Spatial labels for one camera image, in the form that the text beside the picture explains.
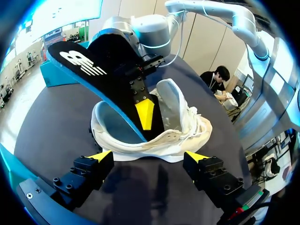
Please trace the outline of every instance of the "black shirt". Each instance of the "black shirt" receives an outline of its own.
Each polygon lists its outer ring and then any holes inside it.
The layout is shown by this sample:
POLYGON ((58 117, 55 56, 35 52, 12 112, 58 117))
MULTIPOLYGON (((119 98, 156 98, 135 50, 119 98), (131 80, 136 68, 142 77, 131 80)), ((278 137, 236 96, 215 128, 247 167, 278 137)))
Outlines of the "black shirt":
POLYGON ((224 84, 218 83, 216 80, 212 79, 213 73, 214 72, 207 71, 207 72, 204 72, 203 74, 201 74, 200 77, 206 83, 206 85, 208 87, 210 87, 210 84, 211 84, 210 89, 213 93, 215 93, 217 90, 224 91, 225 90, 224 84))

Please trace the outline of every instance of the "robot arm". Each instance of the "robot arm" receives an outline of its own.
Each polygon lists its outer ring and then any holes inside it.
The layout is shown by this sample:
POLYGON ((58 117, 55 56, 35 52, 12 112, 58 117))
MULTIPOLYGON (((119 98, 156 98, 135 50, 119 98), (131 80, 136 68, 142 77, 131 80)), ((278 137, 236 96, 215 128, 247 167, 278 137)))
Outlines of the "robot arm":
POLYGON ((253 14, 243 6, 204 0, 170 0, 165 6, 169 11, 167 16, 146 15, 130 19, 112 17, 105 22, 103 29, 117 28, 128 36, 136 49, 141 44, 146 54, 165 57, 170 54, 172 40, 185 13, 195 12, 231 19, 234 34, 252 48, 258 59, 266 60, 269 56, 268 48, 256 31, 253 14))

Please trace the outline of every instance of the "computer monitor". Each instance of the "computer monitor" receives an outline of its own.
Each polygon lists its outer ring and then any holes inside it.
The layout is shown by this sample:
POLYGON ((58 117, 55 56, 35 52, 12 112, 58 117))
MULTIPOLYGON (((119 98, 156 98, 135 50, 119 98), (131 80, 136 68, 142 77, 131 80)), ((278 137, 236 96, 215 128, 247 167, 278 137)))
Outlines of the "computer monitor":
POLYGON ((254 84, 254 80, 252 77, 250 77, 250 75, 247 75, 244 83, 243 83, 243 87, 247 88, 249 91, 252 92, 253 90, 253 84, 254 84))

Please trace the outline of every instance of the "screw hole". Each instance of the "screw hole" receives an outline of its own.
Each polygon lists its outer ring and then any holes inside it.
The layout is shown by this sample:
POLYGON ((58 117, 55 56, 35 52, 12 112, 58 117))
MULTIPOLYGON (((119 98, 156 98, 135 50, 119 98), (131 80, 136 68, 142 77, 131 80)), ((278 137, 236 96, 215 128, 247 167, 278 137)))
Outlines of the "screw hole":
POLYGON ((230 190, 230 186, 229 185, 225 185, 224 186, 224 190, 230 190))

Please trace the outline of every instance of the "factory floor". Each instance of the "factory floor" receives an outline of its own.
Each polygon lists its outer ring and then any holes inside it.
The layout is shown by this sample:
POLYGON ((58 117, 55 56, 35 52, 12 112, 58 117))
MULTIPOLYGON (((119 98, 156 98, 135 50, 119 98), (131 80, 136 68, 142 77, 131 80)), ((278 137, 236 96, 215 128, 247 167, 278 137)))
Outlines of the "factory floor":
POLYGON ((23 121, 45 87, 38 62, 14 86, 10 100, 0 109, 0 143, 12 154, 23 121))

